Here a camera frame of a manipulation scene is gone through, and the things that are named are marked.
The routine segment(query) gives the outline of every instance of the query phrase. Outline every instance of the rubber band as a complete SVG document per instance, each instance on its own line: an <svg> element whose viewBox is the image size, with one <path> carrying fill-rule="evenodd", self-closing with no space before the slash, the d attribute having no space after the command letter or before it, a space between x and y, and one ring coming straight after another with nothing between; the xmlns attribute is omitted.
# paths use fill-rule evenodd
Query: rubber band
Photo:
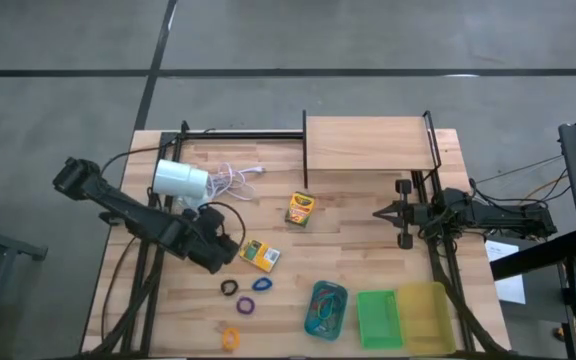
<svg viewBox="0 0 576 360"><path fill-rule="evenodd" d="M257 279L257 281L255 281L252 284L252 289L255 291L264 291L270 289L271 287L272 287L272 280L270 280L265 276L260 277L259 279Z"/></svg>
<svg viewBox="0 0 576 360"><path fill-rule="evenodd" d="M241 307L242 303L245 302L247 302L250 305L249 309L244 309ZM252 301L251 298L247 296L242 296L239 298L239 300L237 300L237 311L239 311L240 314L250 315L254 310L255 310L255 302Z"/></svg>
<svg viewBox="0 0 576 360"><path fill-rule="evenodd" d="M226 291L226 287L229 284L233 285L232 290ZM226 280L226 281L221 283L221 293L226 295L226 296L234 295L237 292L237 289L239 289L239 284L237 284L237 282L235 280L229 279L229 280Z"/></svg>
<svg viewBox="0 0 576 360"><path fill-rule="evenodd" d="M239 330L227 328L221 336L221 343L225 350L233 351L239 347Z"/></svg>

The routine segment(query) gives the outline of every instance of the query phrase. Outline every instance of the white cable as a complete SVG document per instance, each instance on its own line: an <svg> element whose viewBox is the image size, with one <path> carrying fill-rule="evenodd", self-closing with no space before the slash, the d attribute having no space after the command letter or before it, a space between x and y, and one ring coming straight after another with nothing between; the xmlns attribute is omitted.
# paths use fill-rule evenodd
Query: white cable
<svg viewBox="0 0 576 360"><path fill-rule="evenodd" d="M208 177L208 195L211 200L228 193L239 200L252 200L255 194L255 187L246 183L245 173L263 174L265 169L261 166L244 170L233 170L229 163L222 163L217 168L217 173ZM250 197L237 194L231 189L248 189Z"/></svg>

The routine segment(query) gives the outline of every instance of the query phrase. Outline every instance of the orange hair tie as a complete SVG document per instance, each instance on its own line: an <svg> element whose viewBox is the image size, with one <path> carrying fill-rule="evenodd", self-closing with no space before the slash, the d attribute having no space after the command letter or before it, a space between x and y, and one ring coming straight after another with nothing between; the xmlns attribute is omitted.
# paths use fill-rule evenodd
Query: orange hair tie
<svg viewBox="0 0 576 360"><path fill-rule="evenodd" d="M227 328L221 337L224 349L233 351L239 347L239 330L236 328Z"/></svg>

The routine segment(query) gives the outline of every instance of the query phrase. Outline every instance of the blue hair tie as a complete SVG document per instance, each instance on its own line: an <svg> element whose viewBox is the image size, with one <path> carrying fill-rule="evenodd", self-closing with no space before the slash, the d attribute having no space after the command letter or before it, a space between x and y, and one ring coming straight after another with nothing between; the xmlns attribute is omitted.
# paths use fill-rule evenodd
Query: blue hair tie
<svg viewBox="0 0 576 360"><path fill-rule="evenodd" d="M272 280L267 277L260 277L252 284L252 289L255 291L264 291L272 287Z"/></svg>

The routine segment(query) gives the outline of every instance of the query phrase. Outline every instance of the white paper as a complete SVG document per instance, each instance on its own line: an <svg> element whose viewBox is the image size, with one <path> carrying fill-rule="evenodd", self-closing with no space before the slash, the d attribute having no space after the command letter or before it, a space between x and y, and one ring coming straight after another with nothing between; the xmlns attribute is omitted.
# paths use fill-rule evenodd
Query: white paper
<svg viewBox="0 0 576 360"><path fill-rule="evenodd" d="M496 241L486 241L486 253L488 261L495 261L502 257L514 254L519 251L519 246L502 244ZM524 279L521 275L507 279L495 281L497 287L497 297L499 300L510 301L518 304L526 304L524 293Z"/></svg>

